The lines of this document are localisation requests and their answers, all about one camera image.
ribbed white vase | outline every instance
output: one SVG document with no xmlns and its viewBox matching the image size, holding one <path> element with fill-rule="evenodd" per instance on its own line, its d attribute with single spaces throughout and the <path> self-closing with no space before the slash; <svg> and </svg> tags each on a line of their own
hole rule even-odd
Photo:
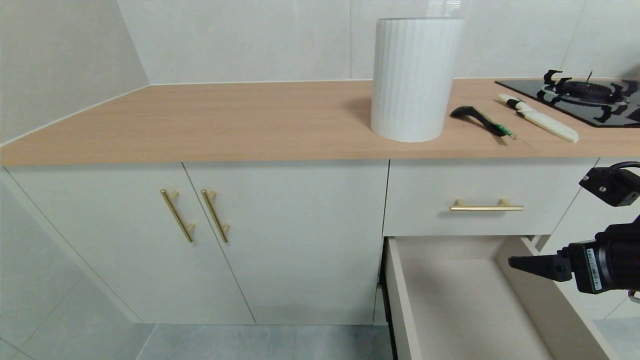
<svg viewBox="0 0 640 360">
<path fill-rule="evenodd" d="M 380 19 L 371 129 L 399 142 L 440 136 L 463 19 Z"/>
</svg>

barcode label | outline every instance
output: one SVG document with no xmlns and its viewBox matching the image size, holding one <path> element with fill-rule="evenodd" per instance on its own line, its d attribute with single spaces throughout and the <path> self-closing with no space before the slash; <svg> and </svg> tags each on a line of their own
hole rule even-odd
<svg viewBox="0 0 640 360">
<path fill-rule="evenodd" d="M 593 249 L 587 249 L 587 258 L 589 259 L 589 269 L 591 270 L 591 279 L 593 280 L 593 286 L 597 290 L 602 290 L 602 283 L 600 282 L 600 273 L 598 272 L 598 263 L 596 262 L 596 254 Z"/>
</svg>

kitchen knife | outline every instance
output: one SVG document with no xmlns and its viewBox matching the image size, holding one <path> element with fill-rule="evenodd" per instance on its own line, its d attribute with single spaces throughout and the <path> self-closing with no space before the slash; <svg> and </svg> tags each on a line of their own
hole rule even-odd
<svg viewBox="0 0 640 360">
<path fill-rule="evenodd" d="M 579 136 L 576 130 L 573 130 L 550 116 L 536 111 L 523 100 L 507 94 L 500 94 L 498 95 L 498 98 L 529 122 L 532 122 L 533 124 L 542 127 L 544 130 L 547 130 L 549 133 L 569 142 L 578 142 Z"/>
</svg>

black glass cooktop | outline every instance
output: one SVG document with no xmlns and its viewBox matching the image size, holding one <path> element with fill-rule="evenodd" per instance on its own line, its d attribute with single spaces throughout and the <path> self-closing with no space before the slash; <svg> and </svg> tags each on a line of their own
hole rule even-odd
<svg viewBox="0 0 640 360">
<path fill-rule="evenodd" d="M 596 127 L 640 127 L 638 81 L 500 80 L 496 83 Z"/>
</svg>

wooden countertop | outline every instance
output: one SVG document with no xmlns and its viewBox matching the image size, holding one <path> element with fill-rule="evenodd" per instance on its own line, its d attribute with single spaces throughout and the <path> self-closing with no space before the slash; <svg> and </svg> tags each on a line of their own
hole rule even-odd
<svg viewBox="0 0 640 360">
<path fill-rule="evenodd" d="M 496 101 L 517 95 L 492 79 L 454 81 L 449 111 L 472 105 L 510 128 L 447 118 L 430 142 L 399 143 L 369 129 L 371 81 L 148 86 L 0 148 L 5 166 L 174 161 L 389 158 L 640 157 L 640 129 L 597 129 L 530 99 L 574 128 L 569 143 Z"/>
</svg>

